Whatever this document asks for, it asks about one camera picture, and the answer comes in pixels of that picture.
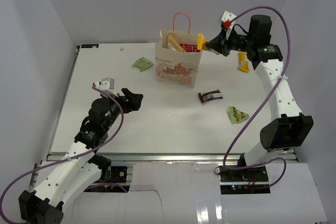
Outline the yellow snack bar wrapper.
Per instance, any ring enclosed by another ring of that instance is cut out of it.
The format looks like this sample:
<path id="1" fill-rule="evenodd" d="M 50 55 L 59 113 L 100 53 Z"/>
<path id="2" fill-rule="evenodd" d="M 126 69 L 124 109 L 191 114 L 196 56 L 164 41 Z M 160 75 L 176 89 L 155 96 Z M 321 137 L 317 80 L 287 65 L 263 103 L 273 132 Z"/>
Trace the yellow snack bar wrapper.
<path id="1" fill-rule="evenodd" d="M 202 33 L 199 33 L 197 35 L 197 50 L 201 51 L 209 51 L 212 52 L 216 55 L 219 55 L 219 53 L 217 51 L 215 51 L 214 49 L 210 49 L 207 47 L 208 40 L 205 39 L 204 35 Z"/>

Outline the red foil snack packet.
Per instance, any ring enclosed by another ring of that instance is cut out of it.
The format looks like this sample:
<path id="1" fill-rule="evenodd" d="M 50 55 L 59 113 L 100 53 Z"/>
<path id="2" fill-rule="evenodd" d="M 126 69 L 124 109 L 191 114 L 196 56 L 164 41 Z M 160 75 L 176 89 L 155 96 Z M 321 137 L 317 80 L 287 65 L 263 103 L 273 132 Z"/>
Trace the red foil snack packet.
<path id="1" fill-rule="evenodd" d="M 196 45 L 180 44 L 184 52 L 200 52 Z"/>

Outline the large brown paper snack bag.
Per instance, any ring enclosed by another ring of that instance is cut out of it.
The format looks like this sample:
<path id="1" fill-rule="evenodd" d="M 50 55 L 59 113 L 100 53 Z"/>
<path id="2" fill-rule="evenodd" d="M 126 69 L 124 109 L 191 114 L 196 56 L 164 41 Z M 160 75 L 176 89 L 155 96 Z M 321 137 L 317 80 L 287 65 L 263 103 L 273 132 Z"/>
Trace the large brown paper snack bag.
<path id="1" fill-rule="evenodd" d="M 178 51 L 178 52 L 185 52 L 184 48 L 184 41 L 175 33 L 169 33 L 167 35 L 166 46 L 167 49 Z"/>

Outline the brown chocolate bar wrapper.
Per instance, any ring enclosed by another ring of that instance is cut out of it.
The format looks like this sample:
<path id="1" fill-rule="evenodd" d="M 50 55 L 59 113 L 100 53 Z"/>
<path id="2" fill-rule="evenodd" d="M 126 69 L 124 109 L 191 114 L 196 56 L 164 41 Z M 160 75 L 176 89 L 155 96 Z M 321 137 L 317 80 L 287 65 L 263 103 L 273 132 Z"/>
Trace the brown chocolate bar wrapper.
<path id="1" fill-rule="evenodd" d="M 201 103 L 205 103 L 208 101 L 213 101 L 213 100 L 220 100 L 223 99 L 223 95 L 220 92 L 219 89 L 213 90 L 210 92 L 200 92 L 198 93 L 198 98 Z"/>

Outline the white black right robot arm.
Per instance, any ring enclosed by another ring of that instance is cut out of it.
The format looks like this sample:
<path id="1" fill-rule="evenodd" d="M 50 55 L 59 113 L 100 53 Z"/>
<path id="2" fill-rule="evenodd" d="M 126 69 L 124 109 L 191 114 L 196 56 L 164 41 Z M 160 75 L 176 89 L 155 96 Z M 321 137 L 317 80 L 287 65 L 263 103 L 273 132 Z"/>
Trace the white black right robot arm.
<path id="1" fill-rule="evenodd" d="M 266 165 L 281 152 L 300 147 L 313 127 L 313 118 L 304 115 L 292 95 L 283 73 L 287 63 L 280 48 L 270 42 L 271 18 L 253 15 L 249 30 L 242 35 L 234 30 L 234 18 L 234 14 L 224 12 L 219 35 L 206 46 L 224 56 L 232 50 L 245 52 L 267 93 L 263 105 L 269 105 L 271 121 L 260 130 L 259 142 L 237 163 L 238 177 L 247 182 L 255 177 L 255 167 Z"/>

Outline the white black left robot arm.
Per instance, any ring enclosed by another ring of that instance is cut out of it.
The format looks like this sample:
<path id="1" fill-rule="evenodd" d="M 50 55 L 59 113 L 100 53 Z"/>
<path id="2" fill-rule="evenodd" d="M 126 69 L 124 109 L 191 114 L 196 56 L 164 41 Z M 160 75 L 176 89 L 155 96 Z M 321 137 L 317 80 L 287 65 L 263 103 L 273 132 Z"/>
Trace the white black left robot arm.
<path id="1" fill-rule="evenodd" d="M 137 111 L 142 94 L 123 88 L 122 95 L 97 88 L 101 97 L 94 100 L 88 116 L 63 159 L 32 191 L 19 196 L 21 218 L 27 223 L 61 223 L 69 205 L 94 182 L 106 182 L 111 161 L 97 154 L 98 147 L 111 138 L 108 131 L 118 116 Z"/>

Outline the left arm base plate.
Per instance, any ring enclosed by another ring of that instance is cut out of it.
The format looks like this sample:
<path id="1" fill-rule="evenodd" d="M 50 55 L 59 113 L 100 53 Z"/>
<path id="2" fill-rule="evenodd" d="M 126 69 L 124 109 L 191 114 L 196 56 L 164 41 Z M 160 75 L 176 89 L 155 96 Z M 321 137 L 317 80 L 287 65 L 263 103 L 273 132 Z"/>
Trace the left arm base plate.
<path id="1" fill-rule="evenodd" d="M 106 182 L 125 183 L 127 181 L 128 168 L 126 166 L 111 166 L 106 172 Z"/>

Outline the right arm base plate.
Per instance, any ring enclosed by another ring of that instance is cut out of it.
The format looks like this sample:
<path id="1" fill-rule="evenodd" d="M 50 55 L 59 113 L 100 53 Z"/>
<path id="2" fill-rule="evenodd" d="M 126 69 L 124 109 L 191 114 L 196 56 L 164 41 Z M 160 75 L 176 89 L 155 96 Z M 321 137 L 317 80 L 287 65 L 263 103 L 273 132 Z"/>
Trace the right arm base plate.
<path id="1" fill-rule="evenodd" d="M 265 167 L 229 170 L 220 166 L 218 174 L 221 182 L 268 182 Z"/>

